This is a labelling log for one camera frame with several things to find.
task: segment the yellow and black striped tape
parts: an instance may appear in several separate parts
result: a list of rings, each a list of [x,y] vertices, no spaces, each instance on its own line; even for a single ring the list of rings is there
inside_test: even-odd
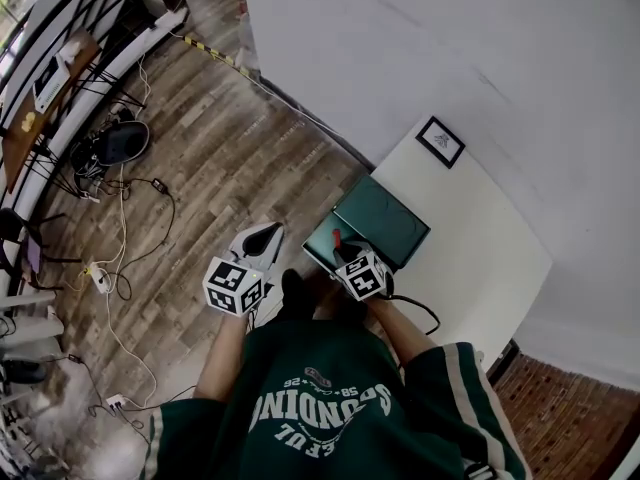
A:
[[[248,77],[250,75],[249,70],[246,68],[236,68],[235,67],[235,62],[233,60],[233,57],[231,57],[230,55],[226,55],[222,52],[219,52],[218,50],[214,50],[213,48],[210,48],[209,46],[207,46],[204,43],[201,43],[200,41],[196,41],[195,39],[191,39],[189,36],[184,36],[182,38],[184,40],[185,43],[187,43],[190,46],[195,46],[196,48],[198,48],[199,50],[202,50],[204,52],[207,52],[209,55],[211,55],[214,59],[219,59],[223,62],[226,62],[227,64],[229,64],[229,66],[231,66],[234,69],[237,69],[240,73],[242,73],[244,76]]]

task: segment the green t-shirt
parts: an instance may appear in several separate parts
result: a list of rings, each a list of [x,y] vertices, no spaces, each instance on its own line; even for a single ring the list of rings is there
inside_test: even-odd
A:
[[[142,480],[531,478],[469,343],[403,383],[380,339],[332,321],[251,332],[231,402],[165,404],[150,437]]]

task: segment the striped sleeve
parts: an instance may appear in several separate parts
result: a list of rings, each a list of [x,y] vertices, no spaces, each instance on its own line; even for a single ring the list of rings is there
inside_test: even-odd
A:
[[[470,343],[453,343],[420,354],[407,365],[405,383],[418,430],[456,442],[470,470],[480,473],[486,465],[495,471],[494,478],[532,478]]]
[[[226,405],[189,399],[164,404],[151,416],[150,444],[140,480],[181,478],[185,464],[191,472],[206,467]]]

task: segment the person's left arm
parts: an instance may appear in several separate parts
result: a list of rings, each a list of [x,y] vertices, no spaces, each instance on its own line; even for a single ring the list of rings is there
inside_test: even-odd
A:
[[[140,480],[181,478],[205,467],[242,367],[248,318],[224,315],[190,400],[162,405],[151,417],[150,444]]]

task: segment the framed picture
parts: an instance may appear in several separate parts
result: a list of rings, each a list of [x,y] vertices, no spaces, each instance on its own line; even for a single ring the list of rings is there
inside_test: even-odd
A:
[[[464,150],[462,141],[435,117],[429,119],[420,133],[416,135],[416,139],[448,169],[453,167]]]

